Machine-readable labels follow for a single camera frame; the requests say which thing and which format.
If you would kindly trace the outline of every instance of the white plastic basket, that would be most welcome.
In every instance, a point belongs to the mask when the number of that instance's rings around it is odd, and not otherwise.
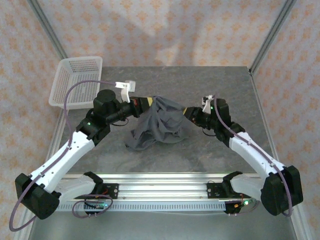
[[[51,106],[64,108],[67,91],[76,83],[84,80],[101,80],[102,58],[100,56],[84,56],[66,58],[59,62],[54,76],[49,97]],[[66,108],[93,108],[93,100],[97,96],[100,83],[86,82],[76,86],[70,93]]]

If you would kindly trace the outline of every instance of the metal post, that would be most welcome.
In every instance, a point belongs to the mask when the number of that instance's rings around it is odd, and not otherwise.
[[[279,16],[276,18],[274,24],[272,25],[268,35],[266,36],[257,56],[255,57],[252,66],[249,68],[250,75],[254,75],[258,69],[260,63],[262,62],[264,56],[267,54],[272,42],[276,38],[278,32],[280,31],[283,23],[287,19],[292,7],[297,0],[287,0],[283,5]]]
[[[44,11],[42,10],[38,0],[27,0],[30,7],[32,8],[35,16],[38,18],[43,30],[47,34],[48,38],[50,39],[54,49],[56,50],[56,53],[61,59],[68,58],[64,48],[62,47],[57,35],[55,34],[55,31],[50,25],[49,20],[47,19]]]

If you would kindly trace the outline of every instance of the yellow label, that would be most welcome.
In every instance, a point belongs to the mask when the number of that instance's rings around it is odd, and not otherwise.
[[[148,99],[148,103],[149,103],[149,107],[150,107],[154,100],[152,99],[152,97],[147,97],[147,99]]]

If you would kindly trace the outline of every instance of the gray cloth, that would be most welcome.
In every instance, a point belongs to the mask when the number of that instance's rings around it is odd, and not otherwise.
[[[183,115],[185,108],[160,96],[154,96],[149,110],[124,140],[127,147],[141,151],[156,141],[175,144],[191,136],[192,123]]]

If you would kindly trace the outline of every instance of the black wire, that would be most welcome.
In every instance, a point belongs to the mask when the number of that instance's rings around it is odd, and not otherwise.
[[[215,137],[216,136],[216,135],[210,135],[210,134],[205,133],[204,128],[202,128],[202,132],[203,132],[204,135],[206,135],[208,137]]]
[[[128,118],[126,118],[125,120],[126,120],[126,123],[125,123],[125,124],[122,124],[122,125],[121,125],[121,124],[114,124],[114,123],[113,123],[113,124],[111,124],[111,125],[116,126],[116,127],[123,127],[123,126],[125,126],[125,125],[127,125],[127,124],[129,123],[129,119],[128,119]]]
[[[97,208],[97,206],[94,206],[94,205],[91,205],[91,204],[89,204],[89,203],[87,203],[87,202],[84,202],[84,205],[86,205],[86,206],[88,206],[88,207],[90,207],[90,208],[93,208],[93,209],[96,209]]]

